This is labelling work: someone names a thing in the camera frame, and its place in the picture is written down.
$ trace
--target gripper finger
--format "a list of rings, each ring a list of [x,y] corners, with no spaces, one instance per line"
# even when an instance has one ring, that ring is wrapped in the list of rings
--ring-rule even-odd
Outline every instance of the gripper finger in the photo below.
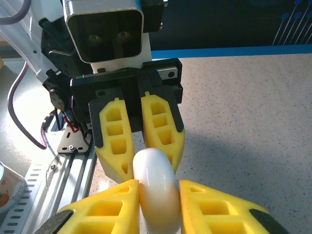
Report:
[[[91,118],[94,118],[92,115],[96,113],[92,113],[92,106],[90,113]],[[101,138],[102,145],[95,139],[95,150],[105,174],[117,183],[133,179],[132,161],[135,152],[125,101],[116,98],[108,102],[98,117],[98,132],[101,136],[95,138]]]
[[[132,179],[69,204],[35,234],[139,234],[138,188]]]
[[[180,180],[182,234],[289,234],[263,207]]]
[[[178,132],[170,105],[163,98],[145,92],[141,105],[145,146],[164,152],[176,172],[183,154],[185,129]]]

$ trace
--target bolt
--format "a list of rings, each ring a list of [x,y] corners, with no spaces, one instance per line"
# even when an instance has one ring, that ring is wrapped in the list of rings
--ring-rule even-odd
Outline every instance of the bolt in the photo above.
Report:
[[[76,150],[76,147],[75,147],[74,145],[70,145],[70,146],[68,146],[68,149],[69,149],[71,152],[73,152],[73,151]]]

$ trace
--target speckled surface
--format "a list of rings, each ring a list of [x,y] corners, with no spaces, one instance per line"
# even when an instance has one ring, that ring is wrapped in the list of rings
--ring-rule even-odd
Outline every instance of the speckled surface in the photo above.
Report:
[[[255,202],[292,234],[312,233],[312,55],[181,61],[177,179]],[[140,134],[134,143],[144,147]],[[114,185],[98,163],[91,194]]]

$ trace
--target white object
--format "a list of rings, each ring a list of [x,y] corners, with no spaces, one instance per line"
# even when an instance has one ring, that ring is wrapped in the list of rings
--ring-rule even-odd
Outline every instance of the white object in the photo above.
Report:
[[[0,213],[17,203],[24,188],[25,179],[0,162]]]
[[[181,225],[180,194],[167,156],[159,149],[139,151],[133,159],[139,200],[148,234],[176,234]]]
[[[20,10],[23,0],[0,0],[0,17],[7,17]],[[32,1],[30,10],[23,20],[12,25],[2,25],[0,35],[19,53],[36,74],[44,82],[49,69],[57,71],[53,63],[41,53],[42,29],[39,21],[47,18],[50,21],[63,16],[60,1]]]

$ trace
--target black wire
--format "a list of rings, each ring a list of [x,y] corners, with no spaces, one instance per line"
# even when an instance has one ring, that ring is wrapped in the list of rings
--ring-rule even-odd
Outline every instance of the black wire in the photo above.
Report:
[[[64,122],[65,122],[65,120],[64,120],[64,118],[63,118],[63,116],[62,116],[62,122],[61,122],[61,127],[63,128],[63,126],[64,126]]]
[[[86,137],[88,136],[88,132],[83,132],[83,130],[81,129],[81,133],[82,133],[82,138],[83,138],[83,141],[84,141],[84,143],[86,143],[87,145],[89,145],[90,144],[90,142],[88,142],[87,140],[86,140]]]
[[[54,115],[55,115],[55,118],[57,120],[58,130],[60,131],[62,128],[60,127],[59,115],[58,115],[58,109],[57,108],[54,108]]]

